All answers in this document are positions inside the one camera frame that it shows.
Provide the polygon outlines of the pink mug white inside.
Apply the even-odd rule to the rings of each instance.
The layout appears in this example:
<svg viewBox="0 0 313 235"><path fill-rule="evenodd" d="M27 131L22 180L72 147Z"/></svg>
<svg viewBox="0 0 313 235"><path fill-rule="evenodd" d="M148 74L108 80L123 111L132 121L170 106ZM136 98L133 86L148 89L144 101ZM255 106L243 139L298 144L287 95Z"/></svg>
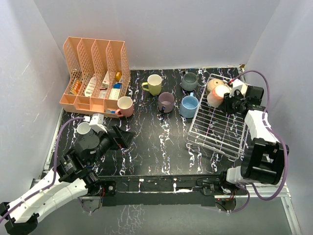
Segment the pink mug white inside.
<svg viewBox="0 0 313 235"><path fill-rule="evenodd" d="M128 96L119 98L117 106L118 109L115 111L117 117L130 117L134 113L133 100Z"/></svg>

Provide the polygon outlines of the green-inside mushroom pattern mug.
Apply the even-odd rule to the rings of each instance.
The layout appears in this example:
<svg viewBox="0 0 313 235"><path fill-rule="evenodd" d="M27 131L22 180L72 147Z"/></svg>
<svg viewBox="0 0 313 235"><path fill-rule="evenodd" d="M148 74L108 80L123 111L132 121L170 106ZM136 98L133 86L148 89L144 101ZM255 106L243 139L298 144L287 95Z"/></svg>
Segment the green-inside mushroom pattern mug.
<svg viewBox="0 0 313 235"><path fill-rule="evenodd" d="M245 94L247 91L248 85L246 83L242 83L240 87L240 91L242 94Z"/></svg>

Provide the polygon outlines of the light pink mug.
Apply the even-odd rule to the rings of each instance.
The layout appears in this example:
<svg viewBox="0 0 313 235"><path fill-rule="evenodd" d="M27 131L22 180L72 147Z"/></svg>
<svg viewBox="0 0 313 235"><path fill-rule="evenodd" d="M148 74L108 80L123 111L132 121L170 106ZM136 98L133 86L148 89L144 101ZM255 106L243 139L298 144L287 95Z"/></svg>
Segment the light pink mug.
<svg viewBox="0 0 313 235"><path fill-rule="evenodd" d="M229 87L226 85L216 86L208 95L207 103L208 105L218 108L224 100L224 95L230 93Z"/></svg>

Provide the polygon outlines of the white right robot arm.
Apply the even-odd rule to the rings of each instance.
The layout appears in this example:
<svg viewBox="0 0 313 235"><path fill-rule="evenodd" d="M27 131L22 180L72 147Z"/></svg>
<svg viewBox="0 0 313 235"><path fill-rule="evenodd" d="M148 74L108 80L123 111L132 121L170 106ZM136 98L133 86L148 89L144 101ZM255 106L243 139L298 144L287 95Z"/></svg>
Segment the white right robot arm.
<svg viewBox="0 0 313 235"><path fill-rule="evenodd" d="M229 93L224 95L221 109L227 114L241 114L250 133L250 145L244 152L241 166L229 168L225 178L218 181L218 189L223 194L230 194L237 183L262 183L276 185L279 183L285 166L285 146L271 133L268 113L261 106L264 89L231 85Z"/></svg>

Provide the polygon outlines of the tan glazed round mug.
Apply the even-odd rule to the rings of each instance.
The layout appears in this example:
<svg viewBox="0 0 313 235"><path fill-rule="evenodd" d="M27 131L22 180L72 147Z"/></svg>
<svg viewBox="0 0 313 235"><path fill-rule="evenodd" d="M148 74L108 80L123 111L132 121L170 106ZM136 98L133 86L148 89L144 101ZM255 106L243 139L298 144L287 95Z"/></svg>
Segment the tan glazed round mug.
<svg viewBox="0 0 313 235"><path fill-rule="evenodd" d="M216 86L218 85L223 85L224 82L220 79L214 78L214 79L210 79L205 87L205 92L208 95Z"/></svg>

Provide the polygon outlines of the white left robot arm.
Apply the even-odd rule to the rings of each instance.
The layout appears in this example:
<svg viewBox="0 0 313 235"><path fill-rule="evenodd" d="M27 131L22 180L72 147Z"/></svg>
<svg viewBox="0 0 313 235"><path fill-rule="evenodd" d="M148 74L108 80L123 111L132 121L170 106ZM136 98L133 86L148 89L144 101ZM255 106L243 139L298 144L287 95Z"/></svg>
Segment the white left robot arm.
<svg viewBox="0 0 313 235"><path fill-rule="evenodd" d="M96 195L101 183L93 171L96 157L108 150L128 148L134 133L114 125L98 133L88 130L35 186L20 198L0 205L1 220L10 235L28 235L57 208L86 194Z"/></svg>

